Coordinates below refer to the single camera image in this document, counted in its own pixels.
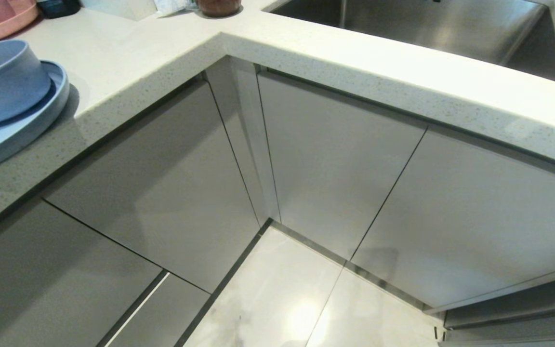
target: blue bowl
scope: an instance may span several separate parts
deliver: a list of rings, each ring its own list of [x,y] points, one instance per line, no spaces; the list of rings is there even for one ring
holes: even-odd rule
[[[0,121],[37,104],[51,87],[51,78],[21,40],[0,41]]]

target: gray cabinet door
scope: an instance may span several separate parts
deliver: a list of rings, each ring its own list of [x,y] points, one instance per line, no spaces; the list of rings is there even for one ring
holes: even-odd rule
[[[555,347],[555,340],[537,342],[501,342],[501,343],[460,343],[460,342],[441,342],[440,347]]]
[[[350,259],[424,127],[282,76],[258,83],[282,224]]]
[[[209,294],[168,274],[108,347],[172,347]]]
[[[432,307],[555,280],[555,169],[459,138],[425,134],[353,262]]]
[[[161,269],[31,205],[0,226],[0,346],[95,346]]]
[[[46,199],[208,292],[259,228],[205,82],[108,143]]]

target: floor tile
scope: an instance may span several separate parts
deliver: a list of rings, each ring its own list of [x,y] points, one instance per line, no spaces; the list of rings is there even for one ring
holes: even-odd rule
[[[341,271],[270,227],[185,347],[304,347]]]
[[[437,347],[442,323],[344,269],[307,347]]]

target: black container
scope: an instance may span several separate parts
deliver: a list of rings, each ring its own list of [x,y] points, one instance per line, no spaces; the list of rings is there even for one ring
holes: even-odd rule
[[[38,1],[38,7],[46,18],[59,18],[75,14],[80,9],[79,0],[44,0]]]

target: white quartz countertop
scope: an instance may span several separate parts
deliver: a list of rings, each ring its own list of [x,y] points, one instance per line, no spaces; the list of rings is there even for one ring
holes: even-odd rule
[[[0,212],[84,149],[225,55],[275,68],[555,160],[555,82],[411,44],[264,12],[139,22],[88,9],[18,38],[66,68],[55,125],[0,164]],[[554,0],[547,0],[555,14]]]

